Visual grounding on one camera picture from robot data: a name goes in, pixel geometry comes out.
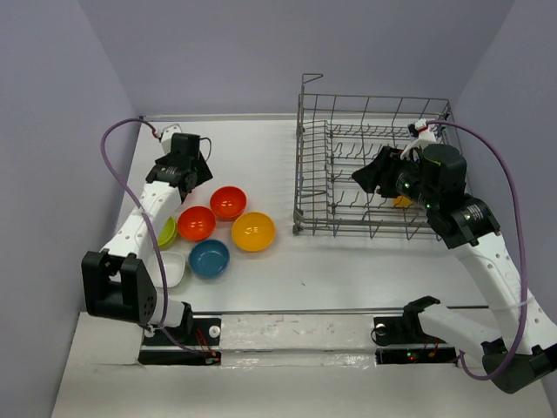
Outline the green bowl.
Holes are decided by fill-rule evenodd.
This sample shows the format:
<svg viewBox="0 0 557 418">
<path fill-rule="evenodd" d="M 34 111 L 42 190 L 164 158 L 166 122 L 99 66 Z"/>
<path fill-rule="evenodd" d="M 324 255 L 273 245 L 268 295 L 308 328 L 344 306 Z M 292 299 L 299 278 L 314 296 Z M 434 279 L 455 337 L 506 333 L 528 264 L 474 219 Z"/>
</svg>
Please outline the green bowl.
<svg viewBox="0 0 557 418">
<path fill-rule="evenodd" d="M 167 219 L 160 234 L 158 235 L 158 246 L 161 249 L 171 246 L 178 235 L 177 222 L 173 217 Z"/>
</svg>

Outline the small yellow bowl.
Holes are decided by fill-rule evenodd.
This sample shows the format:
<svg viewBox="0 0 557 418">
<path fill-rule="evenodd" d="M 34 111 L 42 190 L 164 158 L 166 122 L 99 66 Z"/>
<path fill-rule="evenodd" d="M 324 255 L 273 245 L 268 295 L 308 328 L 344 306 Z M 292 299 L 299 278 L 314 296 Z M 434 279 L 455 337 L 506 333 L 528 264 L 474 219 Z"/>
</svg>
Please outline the small yellow bowl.
<svg viewBox="0 0 557 418">
<path fill-rule="evenodd" d="M 413 202 L 405 197 L 405 196 L 398 196 L 397 198 L 393 199 L 393 207 L 398 209 L 407 209 L 413 205 Z"/>
</svg>

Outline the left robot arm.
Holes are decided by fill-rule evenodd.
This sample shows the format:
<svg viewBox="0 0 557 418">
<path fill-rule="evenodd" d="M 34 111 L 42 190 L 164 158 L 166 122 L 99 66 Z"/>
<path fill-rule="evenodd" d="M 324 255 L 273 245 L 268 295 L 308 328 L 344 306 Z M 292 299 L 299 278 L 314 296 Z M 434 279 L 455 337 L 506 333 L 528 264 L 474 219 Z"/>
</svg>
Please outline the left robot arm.
<svg viewBox="0 0 557 418">
<path fill-rule="evenodd" d="M 164 224 L 199 185 L 212 179 L 200 151 L 202 138 L 174 133 L 162 140 L 165 155 L 147 174 L 136 207 L 101 250 L 89 251 L 81 262 L 85 305 L 89 315 L 162 330 L 172 343 L 191 338 L 191 305 L 159 293 L 149 274 L 151 257 Z"/>
</svg>

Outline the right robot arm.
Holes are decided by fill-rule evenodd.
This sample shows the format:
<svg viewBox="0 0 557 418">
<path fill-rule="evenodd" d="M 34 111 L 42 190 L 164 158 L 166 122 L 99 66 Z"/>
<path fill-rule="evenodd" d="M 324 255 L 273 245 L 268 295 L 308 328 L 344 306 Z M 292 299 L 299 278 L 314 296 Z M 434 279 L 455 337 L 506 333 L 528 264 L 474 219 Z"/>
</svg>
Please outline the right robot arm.
<svg viewBox="0 0 557 418">
<path fill-rule="evenodd" d="M 484 327 L 424 296 L 407 303 L 401 316 L 376 320 L 373 334 L 382 347 L 449 343 L 481 363 L 482 379 L 514 394 L 555 371 L 556 325 L 528 290 L 492 211 L 466 192 L 466 169 L 450 145 L 428 145 L 416 159 L 385 146 L 352 179 L 365 192 L 403 196 L 425 209 L 428 225 L 472 277 L 498 326 Z"/>
</svg>

